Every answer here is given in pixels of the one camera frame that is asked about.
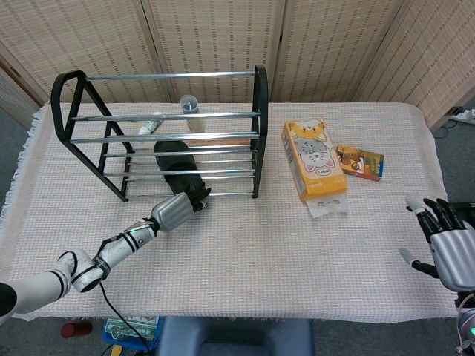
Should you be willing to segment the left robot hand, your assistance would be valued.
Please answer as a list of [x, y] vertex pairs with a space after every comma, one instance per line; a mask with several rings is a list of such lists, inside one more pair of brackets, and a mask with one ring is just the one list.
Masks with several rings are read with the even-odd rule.
[[191, 200], [185, 192], [175, 194], [152, 208], [150, 221], [156, 231], [171, 232], [203, 210], [208, 201], [208, 196]]

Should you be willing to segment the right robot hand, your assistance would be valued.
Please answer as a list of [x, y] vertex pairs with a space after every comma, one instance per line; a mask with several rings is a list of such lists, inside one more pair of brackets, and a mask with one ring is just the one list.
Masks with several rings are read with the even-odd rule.
[[433, 264], [416, 259], [407, 249], [399, 253], [413, 269], [441, 281], [454, 292], [474, 290], [474, 228], [447, 201], [405, 197], [408, 211], [417, 218], [429, 246]]

